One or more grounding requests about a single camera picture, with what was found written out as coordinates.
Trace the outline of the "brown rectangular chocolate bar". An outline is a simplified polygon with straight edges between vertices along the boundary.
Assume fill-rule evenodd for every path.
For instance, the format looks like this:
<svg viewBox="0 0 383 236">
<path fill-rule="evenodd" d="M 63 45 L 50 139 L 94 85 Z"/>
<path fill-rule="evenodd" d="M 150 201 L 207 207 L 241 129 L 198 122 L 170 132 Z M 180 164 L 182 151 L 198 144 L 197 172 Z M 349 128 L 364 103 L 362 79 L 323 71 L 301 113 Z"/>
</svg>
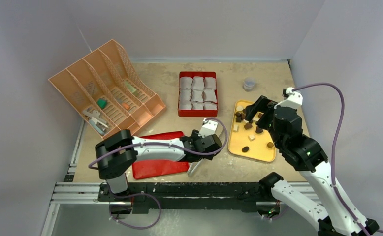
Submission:
<svg viewBox="0 0 383 236">
<path fill-rule="evenodd" d="M 253 126 L 252 126 L 252 124 L 251 123 L 246 123 L 245 125 L 244 125 L 244 129 L 245 130 L 249 130 L 249 129 L 251 129 Z"/>
</svg>

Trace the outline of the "white rectangular chocolate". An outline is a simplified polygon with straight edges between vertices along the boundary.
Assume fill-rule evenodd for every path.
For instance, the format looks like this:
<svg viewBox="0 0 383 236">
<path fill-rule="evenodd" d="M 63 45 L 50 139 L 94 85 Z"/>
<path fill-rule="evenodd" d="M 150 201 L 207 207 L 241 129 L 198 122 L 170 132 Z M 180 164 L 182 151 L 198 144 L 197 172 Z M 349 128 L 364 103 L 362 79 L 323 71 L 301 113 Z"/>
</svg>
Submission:
<svg viewBox="0 0 383 236">
<path fill-rule="evenodd" d="M 238 132 L 238 130 L 239 130 L 239 125 L 235 124 L 235 125 L 233 126 L 233 131 L 234 131 L 234 132 Z"/>
</svg>

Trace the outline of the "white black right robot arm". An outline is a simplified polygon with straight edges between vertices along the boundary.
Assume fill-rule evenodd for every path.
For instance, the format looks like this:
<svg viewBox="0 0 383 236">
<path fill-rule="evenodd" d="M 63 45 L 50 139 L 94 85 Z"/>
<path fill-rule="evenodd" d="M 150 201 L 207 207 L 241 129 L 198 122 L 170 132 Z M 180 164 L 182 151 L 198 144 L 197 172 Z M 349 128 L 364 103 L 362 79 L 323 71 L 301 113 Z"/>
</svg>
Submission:
<svg viewBox="0 0 383 236">
<path fill-rule="evenodd" d="M 287 163 L 310 184 L 320 200 L 316 203 L 272 172 L 260 181 L 259 193 L 265 200 L 275 198 L 307 220 L 319 236 L 367 236 L 379 230 L 378 223 L 355 209 L 344 190 L 335 193 L 331 164 L 320 144 L 303 134 L 302 118 L 297 109 L 301 95 L 290 95 L 277 103 L 261 96 L 245 108 L 245 120 L 262 113 L 257 127 L 268 131 L 274 146 Z"/>
</svg>

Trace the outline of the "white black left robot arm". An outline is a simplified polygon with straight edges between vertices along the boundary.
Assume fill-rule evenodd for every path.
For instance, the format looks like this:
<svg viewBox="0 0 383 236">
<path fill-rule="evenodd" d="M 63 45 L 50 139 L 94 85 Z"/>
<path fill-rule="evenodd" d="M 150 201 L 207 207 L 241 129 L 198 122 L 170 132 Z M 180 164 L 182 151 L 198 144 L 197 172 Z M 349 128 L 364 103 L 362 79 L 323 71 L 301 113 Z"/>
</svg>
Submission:
<svg viewBox="0 0 383 236">
<path fill-rule="evenodd" d="M 212 160 L 225 144 L 216 134 L 204 137 L 194 130 L 191 136 L 170 140 L 144 139 L 123 130 L 95 146 L 96 160 L 88 165 L 97 170 L 99 178 L 107 182 L 110 194 L 117 201 L 129 196 L 126 170 L 136 162 L 167 160 L 172 162 L 198 162 Z"/>
</svg>

